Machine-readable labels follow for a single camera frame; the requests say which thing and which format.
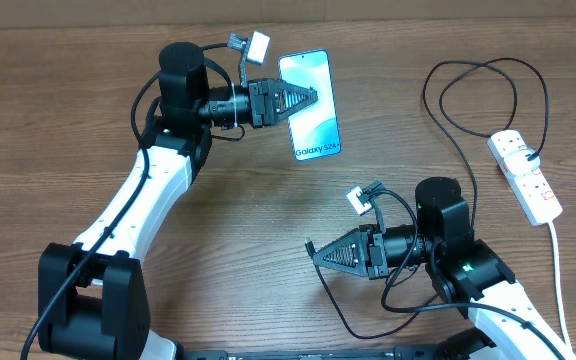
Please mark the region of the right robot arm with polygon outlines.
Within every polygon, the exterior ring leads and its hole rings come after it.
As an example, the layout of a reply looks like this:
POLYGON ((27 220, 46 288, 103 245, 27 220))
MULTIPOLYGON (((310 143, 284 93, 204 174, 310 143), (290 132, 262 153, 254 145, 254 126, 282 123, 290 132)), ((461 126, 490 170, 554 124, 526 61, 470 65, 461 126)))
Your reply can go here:
POLYGON ((401 197, 381 182, 348 191, 355 211, 374 212, 373 224, 358 226, 321 249, 306 245, 316 270, 324 268, 382 279, 389 296, 403 270, 425 269, 435 291, 419 306, 383 309, 416 318, 456 309, 472 328, 433 346, 434 359, 572 359, 575 354, 543 319, 510 267, 476 238, 469 206, 457 180, 430 177, 404 207, 410 224, 386 226, 377 205, 382 196, 401 197))

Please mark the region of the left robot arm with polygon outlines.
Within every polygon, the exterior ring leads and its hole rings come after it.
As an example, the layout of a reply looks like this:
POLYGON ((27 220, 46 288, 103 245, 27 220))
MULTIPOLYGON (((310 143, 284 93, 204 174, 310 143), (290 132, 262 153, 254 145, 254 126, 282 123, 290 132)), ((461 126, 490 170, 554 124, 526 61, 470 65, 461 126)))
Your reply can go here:
POLYGON ((142 264, 174 203, 193 185, 214 129, 277 125, 318 92, 245 75, 211 87, 208 48, 175 42, 159 54, 159 95, 134 123, 134 166, 97 220, 70 245, 52 243, 38 265, 38 317, 28 344, 72 359, 180 359, 183 347, 151 326, 142 264))

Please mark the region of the blue Galaxy smartphone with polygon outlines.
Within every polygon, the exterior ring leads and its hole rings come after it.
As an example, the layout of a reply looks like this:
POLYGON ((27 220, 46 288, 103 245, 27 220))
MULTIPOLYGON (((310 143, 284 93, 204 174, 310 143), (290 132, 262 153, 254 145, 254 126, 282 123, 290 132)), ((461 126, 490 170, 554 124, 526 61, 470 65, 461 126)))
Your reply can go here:
POLYGON ((341 152, 341 136, 328 52, 311 50, 282 56, 280 79, 316 92, 316 100, 288 118, 294 158, 307 161, 341 152))

